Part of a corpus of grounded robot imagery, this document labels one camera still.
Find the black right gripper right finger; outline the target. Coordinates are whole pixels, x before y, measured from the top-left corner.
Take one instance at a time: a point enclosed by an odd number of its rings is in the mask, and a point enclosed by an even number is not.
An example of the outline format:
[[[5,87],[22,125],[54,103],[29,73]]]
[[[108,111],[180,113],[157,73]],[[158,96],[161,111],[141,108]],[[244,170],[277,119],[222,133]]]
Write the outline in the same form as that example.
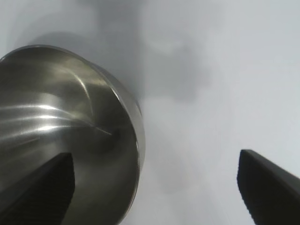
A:
[[[241,150],[237,184],[256,225],[300,223],[300,179],[253,150]]]

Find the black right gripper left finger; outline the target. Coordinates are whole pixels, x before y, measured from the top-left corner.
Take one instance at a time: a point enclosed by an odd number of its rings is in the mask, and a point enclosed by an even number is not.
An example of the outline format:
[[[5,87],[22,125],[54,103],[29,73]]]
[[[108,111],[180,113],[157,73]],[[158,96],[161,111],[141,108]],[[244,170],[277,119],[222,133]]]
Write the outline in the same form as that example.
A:
[[[60,153],[0,193],[2,225],[60,225],[75,191],[71,153]]]

